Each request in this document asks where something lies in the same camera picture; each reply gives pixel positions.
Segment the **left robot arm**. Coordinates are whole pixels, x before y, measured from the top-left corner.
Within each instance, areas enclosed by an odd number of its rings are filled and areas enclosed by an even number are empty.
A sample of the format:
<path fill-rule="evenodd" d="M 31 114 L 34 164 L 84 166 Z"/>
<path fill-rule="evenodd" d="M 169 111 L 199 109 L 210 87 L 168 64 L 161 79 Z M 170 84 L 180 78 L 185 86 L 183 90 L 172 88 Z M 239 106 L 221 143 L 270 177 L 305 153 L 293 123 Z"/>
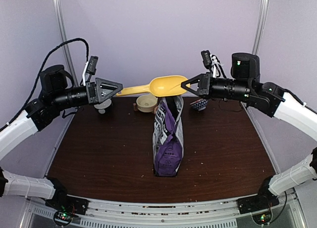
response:
<path fill-rule="evenodd" d="M 38 98 L 25 105 L 18 117 L 0 132 L 0 157 L 3 159 L 17 145 L 46 128 L 66 109 L 99 105 L 123 89 L 121 83 L 96 78 L 84 86 L 71 86 L 73 80 L 61 64 L 40 73 L 42 89 Z M 54 178 L 34 178 L 0 171 L 0 194 L 38 197 L 52 200 L 60 210 L 71 206 L 64 186 Z"/>

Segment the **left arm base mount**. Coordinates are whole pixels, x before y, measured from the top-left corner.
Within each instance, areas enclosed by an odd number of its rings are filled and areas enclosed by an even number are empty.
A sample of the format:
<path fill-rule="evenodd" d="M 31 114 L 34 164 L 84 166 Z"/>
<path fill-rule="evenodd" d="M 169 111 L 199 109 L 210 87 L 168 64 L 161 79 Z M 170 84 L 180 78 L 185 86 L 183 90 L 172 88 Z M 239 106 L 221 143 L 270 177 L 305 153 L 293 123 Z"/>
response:
<path fill-rule="evenodd" d="M 46 206 L 69 214 L 86 214 L 89 205 L 87 199 L 68 195 L 66 187 L 57 178 L 47 177 L 47 179 L 53 184 L 55 192 L 52 199 L 45 199 Z"/>

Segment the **purple pet food bag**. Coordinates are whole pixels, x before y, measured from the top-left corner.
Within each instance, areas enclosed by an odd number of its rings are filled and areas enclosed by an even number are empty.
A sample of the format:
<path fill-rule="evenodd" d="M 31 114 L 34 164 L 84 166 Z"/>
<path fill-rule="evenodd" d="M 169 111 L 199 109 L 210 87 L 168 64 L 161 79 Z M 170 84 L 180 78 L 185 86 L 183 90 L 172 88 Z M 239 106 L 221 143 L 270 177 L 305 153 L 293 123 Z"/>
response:
<path fill-rule="evenodd" d="M 153 132 L 154 175 L 177 176 L 184 157 L 182 96 L 162 98 L 155 112 Z"/>

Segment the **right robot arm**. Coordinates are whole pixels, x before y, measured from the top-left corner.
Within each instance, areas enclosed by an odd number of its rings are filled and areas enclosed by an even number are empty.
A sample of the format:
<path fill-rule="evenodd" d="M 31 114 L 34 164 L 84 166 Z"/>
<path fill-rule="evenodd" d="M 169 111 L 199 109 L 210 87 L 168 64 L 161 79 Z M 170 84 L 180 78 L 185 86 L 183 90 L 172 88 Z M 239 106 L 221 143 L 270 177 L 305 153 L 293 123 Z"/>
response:
<path fill-rule="evenodd" d="M 213 76 L 218 59 L 209 51 L 201 52 L 208 73 L 181 83 L 181 87 L 202 99 L 236 100 L 253 107 L 269 117 L 285 121 L 306 135 L 317 138 L 317 113 L 293 92 L 273 82 L 260 82 L 260 58 L 250 53 L 233 53 L 232 78 Z M 264 209 L 283 192 L 317 178 L 317 151 L 288 170 L 266 178 L 254 197 L 254 205 Z"/>

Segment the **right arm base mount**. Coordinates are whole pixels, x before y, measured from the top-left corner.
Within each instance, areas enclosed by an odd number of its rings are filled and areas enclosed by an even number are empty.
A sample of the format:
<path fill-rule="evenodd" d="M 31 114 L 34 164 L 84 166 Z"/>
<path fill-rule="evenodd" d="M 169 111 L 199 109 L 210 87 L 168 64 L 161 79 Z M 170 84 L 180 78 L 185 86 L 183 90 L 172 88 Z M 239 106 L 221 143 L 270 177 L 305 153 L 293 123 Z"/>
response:
<path fill-rule="evenodd" d="M 257 195 L 237 199 L 240 214 L 252 213 L 279 205 L 277 196 L 273 195 L 268 189 L 271 179 L 272 176 L 264 179 Z"/>

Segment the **yellow plastic scoop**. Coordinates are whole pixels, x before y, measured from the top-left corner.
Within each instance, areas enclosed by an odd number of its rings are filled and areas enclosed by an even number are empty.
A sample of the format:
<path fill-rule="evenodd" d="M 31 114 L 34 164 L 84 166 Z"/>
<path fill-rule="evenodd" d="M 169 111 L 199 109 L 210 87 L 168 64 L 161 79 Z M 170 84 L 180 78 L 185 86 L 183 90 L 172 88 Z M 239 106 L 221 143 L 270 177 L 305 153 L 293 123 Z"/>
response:
<path fill-rule="evenodd" d="M 181 83 L 185 82 L 186 80 L 188 79 L 181 75 L 156 77 L 147 85 L 125 87 L 116 95 L 121 97 L 142 93 L 151 93 L 155 97 L 178 96 L 186 92 L 186 90 L 181 87 Z"/>

